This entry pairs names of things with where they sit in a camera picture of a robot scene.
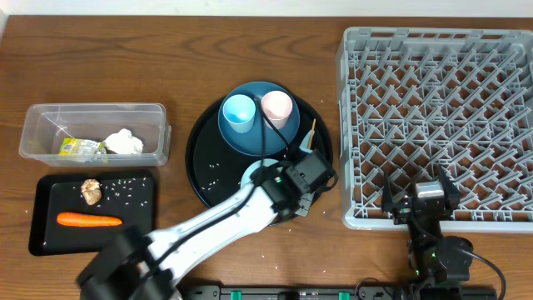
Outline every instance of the chopstick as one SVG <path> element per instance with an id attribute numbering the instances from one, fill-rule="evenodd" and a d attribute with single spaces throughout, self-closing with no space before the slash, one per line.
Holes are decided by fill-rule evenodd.
<path id="1" fill-rule="evenodd" d="M 313 126 L 311 127 L 311 134 L 309 135 L 309 142 L 307 143 L 307 149 L 311 149 L 311 143 L 313 142 L 313 135 L 315 135 L 316 119 L 313 119 Z"/>

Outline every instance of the clear plastic container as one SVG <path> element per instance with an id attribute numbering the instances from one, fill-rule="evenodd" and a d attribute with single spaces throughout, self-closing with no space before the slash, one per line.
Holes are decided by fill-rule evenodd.
<path id="1" fill-rule="evenodd" d="M 123 128 L 141 139 L 142 154 L 59 155 L 64 138 L 103 142 Z M 27 110 L 19 152 L 56 167 L 161 166 L 170 132 L 165 107 L 157 103 L 39 104 Z"/>

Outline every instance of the blue cup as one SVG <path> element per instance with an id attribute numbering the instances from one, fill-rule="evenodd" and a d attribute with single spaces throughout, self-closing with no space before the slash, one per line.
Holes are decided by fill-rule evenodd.
<path id="1" fill-rule="evenodd" d="M 245 95 L 231 96 L 224 103 L 222 114 L 233 130 L 247 133 L 253 127 L 256 103 Z"/>

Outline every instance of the blue plate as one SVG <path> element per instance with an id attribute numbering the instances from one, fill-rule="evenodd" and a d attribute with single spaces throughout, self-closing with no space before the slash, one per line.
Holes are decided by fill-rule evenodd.
<path id="1" fill-rule="evenodd" d="M 298 105 L 294 101 L 292 95 L 286 91 L 283 87 L 280 87 L 271 82 L 249 82 L 234 89 L 227 94 L 226 98 L 222 102 L 221 109 L 218 111 L 218 129 L 226 143 L 232 146 L 240 153 L 252 156 L 261 156 L 261 99 L 262 97 L 272 91 L 281 91 L 291 96 L 292 100 L 292 112 L 289 119 L 286 121 L 284 128 L 280 129 L 281 135 L 287 140 L 288 143 L 292 142 L 292 139 L 296 136 L 298 127 L 300 126 L 300 112 L 298 111 Z M 254 117 L 254 123 L 252 129 L 249 132 L 238 133 L 230 126 L 227 120 L 222 115 L 222 108 L 226 100 L 234 95 L 241 94 L 252 98 L 256 102 L 256 116 Z M 280 152 L 285 148 L 285 144 L 277 136 L 277 134 L 265 124 L 265 140 L 266 140 L 266 155 L 271 155 Z"/>

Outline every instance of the yellow package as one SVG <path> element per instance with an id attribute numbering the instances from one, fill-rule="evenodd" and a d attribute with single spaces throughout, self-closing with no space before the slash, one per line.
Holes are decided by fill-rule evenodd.
<path id="1" fill-rule="evenodd" d="M 59 148 L 59 155 L 93 155 L 93 154 L 107 154 L 106 148 L 102 142 L 94 142 L 91 140 L 67 137 L 63 140 L 63 144 Z M 86 158 L 75 159 L 77 161 L 87 161 Z"/>

